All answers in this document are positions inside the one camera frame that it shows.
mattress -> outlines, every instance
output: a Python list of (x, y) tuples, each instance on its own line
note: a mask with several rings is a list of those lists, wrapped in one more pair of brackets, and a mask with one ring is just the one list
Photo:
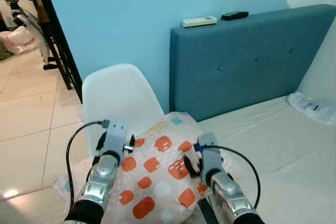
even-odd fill
[[(220, 145), (245, 154), (261, 180), (258, 212), (272, 224), (336, 223), (336, 130), (315, 122), (280, 97), (202, 121)], [(237, 179), (254, 204), (256, 182), (249, 166)], [(205, 223), (195, 212), (190, 223)]]

tufted headboard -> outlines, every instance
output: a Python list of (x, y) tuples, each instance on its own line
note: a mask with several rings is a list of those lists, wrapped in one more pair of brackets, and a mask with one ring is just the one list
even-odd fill
[(201, 121), (296, 91), (335, 14), (314, 5), (173, 28), (170, 110)]

white wall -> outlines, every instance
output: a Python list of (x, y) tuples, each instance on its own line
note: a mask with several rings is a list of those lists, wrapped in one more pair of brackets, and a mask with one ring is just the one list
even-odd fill
[[(25, 9), (25, 10), (29, 11), (30, 13), (34, 14), (35, 16), (37, 15), (36, 14), (36, 9), (35, 9), (34, 4), (32, 3), (32, 1), (29, 1), (29, 0), (19, 0), (19, 6), (22, 9)], [(0, 0), (0, 11), (1, 11), (2, 17), (3, 17), (5, 23), (6, 23), (6, 25), (8, 27), (16, 26), (15, 23), (13, 22), (13, 17), (10, 14), (11, 9), (6, 4), (6, 2), (4, 0)]]
[[(290, 7), (332, 4), (336, 0), (287, 0)], [(336, 22), (306, 73), (299, 91), (314, 99), (336, 102)]]

tiled floor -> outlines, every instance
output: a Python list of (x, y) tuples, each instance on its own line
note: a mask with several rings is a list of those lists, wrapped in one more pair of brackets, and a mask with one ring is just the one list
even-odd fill
[[(81, 125), (81, 104), (57, 69), (43, 70), (38, 50), (0, 62), (0, 200), (50, 186), (63, 173), (65, 150)], [(70, 160), (86, 157), (83, 135)]]

white chair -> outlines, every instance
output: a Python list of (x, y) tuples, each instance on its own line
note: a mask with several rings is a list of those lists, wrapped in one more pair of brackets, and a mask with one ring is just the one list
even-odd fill
[[(131, 64), (119, 64), (90, 74), (83, 82), (82, 93), (85, 123), (119, 116), (129, 121), (130, 136), (142, 132), (164, 116), (146, 78)], [(94, 156), (102, 133), (103, 129), (98, 125), (86, 128), (89, 156)]]

